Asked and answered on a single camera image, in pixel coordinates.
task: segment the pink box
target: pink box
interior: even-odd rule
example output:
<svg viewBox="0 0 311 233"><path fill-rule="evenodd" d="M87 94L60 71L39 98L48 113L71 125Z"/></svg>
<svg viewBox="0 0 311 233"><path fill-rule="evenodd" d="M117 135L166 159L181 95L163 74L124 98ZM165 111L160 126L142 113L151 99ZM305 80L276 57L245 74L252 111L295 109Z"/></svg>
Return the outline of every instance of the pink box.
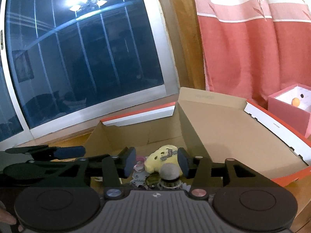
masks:
<svg viewBox="0 0 311 233"><path fill-rule="evenodd" d="M291 104L295 97L298 107ZM311 135L311 87L295 84L268 96L268 111L305 137Z"/></svg>

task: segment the finger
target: finger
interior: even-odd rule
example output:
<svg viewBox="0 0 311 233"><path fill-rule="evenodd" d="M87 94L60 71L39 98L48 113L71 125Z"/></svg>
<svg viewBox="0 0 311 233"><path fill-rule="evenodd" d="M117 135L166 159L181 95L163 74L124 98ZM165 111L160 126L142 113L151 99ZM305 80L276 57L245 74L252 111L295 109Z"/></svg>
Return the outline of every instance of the finger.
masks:
<svg viewBox="0 0 311 233"><path fill-rule="evenodd" d="M14 225L16 224L16 219L6 210L0 209L0 222Z"/></svg>

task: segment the round black pad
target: round black pad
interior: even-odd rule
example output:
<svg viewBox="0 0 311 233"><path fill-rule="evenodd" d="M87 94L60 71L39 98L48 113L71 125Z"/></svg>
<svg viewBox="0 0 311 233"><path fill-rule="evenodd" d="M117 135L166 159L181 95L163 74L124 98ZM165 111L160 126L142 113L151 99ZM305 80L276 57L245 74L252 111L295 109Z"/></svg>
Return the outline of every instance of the round black pad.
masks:
<svg viewBox="0 0 311 233"><path fill-rule="evenodd" d="M289 228L298 209L295 197L282 187L224 187L213 207L232 226L260 232Z"/></svg>
<svg viewBox="0 0 311 233"><path fill-rule="evenodd" d="M15 200L21 224L39 232L73 230L98 211L100 199L90 187L26 188Z"/></svg>

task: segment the orange ball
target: orange ball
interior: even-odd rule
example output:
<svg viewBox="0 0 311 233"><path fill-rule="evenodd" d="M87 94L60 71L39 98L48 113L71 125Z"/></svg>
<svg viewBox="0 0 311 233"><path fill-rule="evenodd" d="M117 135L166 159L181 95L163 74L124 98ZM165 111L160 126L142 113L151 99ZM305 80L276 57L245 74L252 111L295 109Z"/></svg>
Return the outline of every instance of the orange ball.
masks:
<svg viewBox="0 0 311 233"><path fill-rule="evenodd" d="M292 105L295 106L295 107L298 107L300 105L300 100L297 97L295 97L292 100Z"/></svg>

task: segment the cardboard flap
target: cardboard flap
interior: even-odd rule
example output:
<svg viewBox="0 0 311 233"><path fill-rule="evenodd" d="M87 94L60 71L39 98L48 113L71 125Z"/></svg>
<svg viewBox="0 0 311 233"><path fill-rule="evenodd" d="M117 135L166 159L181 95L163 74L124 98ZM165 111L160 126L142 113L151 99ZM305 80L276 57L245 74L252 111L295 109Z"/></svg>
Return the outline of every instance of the cardboard flap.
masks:
<svg viewBox="0 0 311 233"><path fill-rule="evenodd" d="M174 113L171 117L156 119L150 121L150 123L151 131L148 143L180 137L182 135L177 107L174 109Z"/></svg>
<svg viewBox="0 0 311 233"><path fill-rule="evenodd" d="M286 144L243 109L190 101L179 104L214 162L235 158L268 178L306 167Z"/></svg>
<svg viewBox="0 0 311 233"><path fill-rule="evenodd" d="M127 126L105 126L103 129L107 134L113 151L119 151L125 147L138 147L148 143L152 121L135 123Z"/></svg>
<svg viewBox="0 0 311 233"><path fill-rule="evenodd" d="M278 119L265 109L247 103L244 111L267 127L273 134L281 139L292 151L300 156L308 165L311 162L310 141L292 129L287 123Z"/></svg>
<svg viewBox="0 0 311 233"><path fill-rule="evenodd" d="M178 102L182 101L207 103L235 109L244 109L246 106L246 99L244 98L189 88L180 89Z"/></svg>
<svg viewBox="0 0 311 233"><path fill-rule="evenodd" d="M190 155L204 156L204 157L210 158L201 139L195 132L191 122L187 118L182 107L180 105L177 105L176 108L178 109L178 112L179 112L179 119L180 119L183 139L184 139L184 142L186 144L187 150L189 151Z"/></svg>
<svg viewBox="0 0 311 233"><path fill-rule="evenodd" d="M93 157L106 153L112 153L112 147L108 141L105 132L105 126L99 122L92 134L84 144L86 154L85 157Z"/></svg>
<svg viewBox="0 0 311 233"><path fill-rule="evenodd" d="M103 118L105 126L126 126L173 115L175 102Z"/></svg>

